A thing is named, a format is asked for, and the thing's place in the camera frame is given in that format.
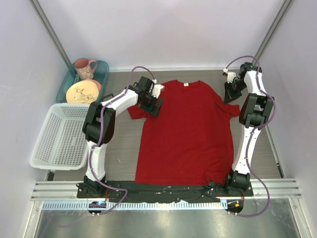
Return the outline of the red t-shirt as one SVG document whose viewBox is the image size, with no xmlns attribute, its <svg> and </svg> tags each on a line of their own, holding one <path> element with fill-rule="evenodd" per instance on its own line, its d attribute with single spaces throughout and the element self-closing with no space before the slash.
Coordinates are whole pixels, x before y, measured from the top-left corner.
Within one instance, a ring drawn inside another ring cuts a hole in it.
<svg viewBox="0 0 317 238">
<path fill-rule="evenodd" d="M 226 104 L 206 83 L 164 84 L 155 117 L 131 106 L 144 119 L 135 182 L 151 185 L 225 184 L 234 158 L 230 121 L 238 105 Z"/>
</svg>

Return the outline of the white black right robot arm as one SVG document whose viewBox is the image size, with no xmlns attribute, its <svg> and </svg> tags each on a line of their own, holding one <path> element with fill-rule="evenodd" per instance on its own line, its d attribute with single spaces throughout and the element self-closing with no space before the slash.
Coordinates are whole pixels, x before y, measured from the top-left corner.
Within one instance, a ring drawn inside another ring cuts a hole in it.
<svg viewBox="0 0 317 238">
<path fill-rule="evenodd" d="M 230 196 L 251 189 L 250 167 L 257 138 L 261 129 L 268 123 L 274 107 L 274 99 L 270 97 L 262 83 L 262 69 L 250 62 L 240 66 L 239 74 L 223 70 L 227 76 L 224 83 L 224 103 L 228 104 L 242 96 L 244 89 L 248 95 L 240 110 L 239 123 L 242 125 L 242 134 L 238 153 L 232 164 L 232 172 L 227 176 L 224 191 Z"/>
</svg>

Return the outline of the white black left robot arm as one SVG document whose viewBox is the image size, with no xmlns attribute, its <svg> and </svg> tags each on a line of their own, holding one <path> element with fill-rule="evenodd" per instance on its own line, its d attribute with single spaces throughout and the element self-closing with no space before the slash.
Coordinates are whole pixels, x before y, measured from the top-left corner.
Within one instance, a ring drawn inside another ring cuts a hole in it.
<svg viewBox="0 0 317 238">
<path fill-rule="evenodd" d="M 88 144 L 88 167 L 83 182 L 77 184 L 77 197 L 99 198 L 107 189 L 115 189 L 106 185 L 105 156 L 114 135 L 116 117 L 134 105 L 157 117 L 163 104 L 159 98 L 163 90 L 164 86 L 155 79 L 142 76 L 112 99 L 90 104 L 82 128 Z"/>
</svg>

